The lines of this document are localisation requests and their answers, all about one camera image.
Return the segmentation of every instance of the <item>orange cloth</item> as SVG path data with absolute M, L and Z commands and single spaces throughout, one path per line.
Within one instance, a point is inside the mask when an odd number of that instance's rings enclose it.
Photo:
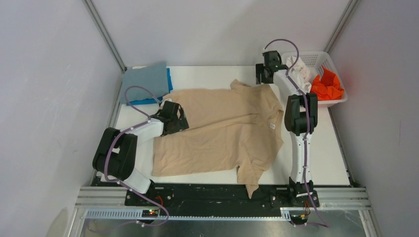
M 325 67 L 322 79 L 317 75 L 313 80 L 310 93 L 316 93 L 319 100 L 340 100 L 343 95 L 343 89 L 340 87 L 340 81 L 336 74 L 327 70 Z

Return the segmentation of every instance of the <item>white table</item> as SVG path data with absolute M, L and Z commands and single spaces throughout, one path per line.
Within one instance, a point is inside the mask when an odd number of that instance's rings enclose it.
M 229 89 L 230 83 L 238 79 L 255 85 L 254 66 L 176 66 L 170 67 L 174 90 L 187 88 Z M 277 94 L 277 86 L 271 85 Z M 158 106 L 140 105 L 138 108 L 154 114 Z M 121 105 L 116 123 L 117 129 L 127 128 L 145 120 L 145 116 L 129 106 Z M 284 144 L 269 170 L 264 172 L 260 184 L 288 184 L 292 167 L 292 147 L 289 132 L 282 124 Z M 311 142 L 311 175 L 315 185 L 349 185 L 342 154 L 327 108 L 319 108 L 318 124 Z M 156 177 L 153 170 L 153 140 L 137 147 L 135 168 L 156 183 L 205 183 L 237 184 L 236 169 L 201 174 Z

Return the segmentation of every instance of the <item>white laundry basket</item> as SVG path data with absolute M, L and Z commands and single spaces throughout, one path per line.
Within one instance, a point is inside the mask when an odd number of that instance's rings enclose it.
M 285 64 L 285 62 L 287 61 L 287 58 L 290 56 L 297 56 L 297 52 L 283 53 L 281 55 L 282 63 Z M 323 68 L 322 68 L 322 65 L 323 65 L 327 70 L 330 70 L 337 75 L 337 78 L 340 81 L 340 87 L 344 89 L 342 99 L 322 100 L 322 101 L 319 100 L 318 107 L 330 107 L 334 104 L 345 102 L 348 100 L 348 94 L 346 93 L 345 86 L 343 85 L 342 79 L 337 73 L 335 65 L 333 64 L 332 59 L 330 58 L 328 53 L 322 52 L 322 51 L 303 51 L 299 53 L 299 57 L 308 66 L 308 68 L 310 68 L 310 71 L 311 71 L 310 83 L 313 82 L 314 78 L 317 75 L 320 75 L 320 76 L 323 75 Z

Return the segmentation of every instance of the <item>beige shirt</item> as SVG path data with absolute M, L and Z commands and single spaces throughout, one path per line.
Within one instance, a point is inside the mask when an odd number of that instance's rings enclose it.
M 189 129 L 154 140 L 154 176 L 238 167 L 237 183 L 251 198 L 283 141 L 283 110 L 269 85 L 234 80 L 229 89 L 188 89 L 164 97 L 179 103 Z

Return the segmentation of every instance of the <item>wall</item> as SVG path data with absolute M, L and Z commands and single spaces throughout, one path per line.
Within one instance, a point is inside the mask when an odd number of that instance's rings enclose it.
M 349 100 L 333 107 L 384 236 L 417 236 L 419 1 L 361 1 L 331 56 Z
M 120 71 L 81 0 L 1 1 L 0 42 L 0 236 L 59 233 Z
M 277 38 L 323 50 L 348 0 L 95 0 L 128 66 L 255 65 Z M 292 51 L 287 43 L 272 50 Z

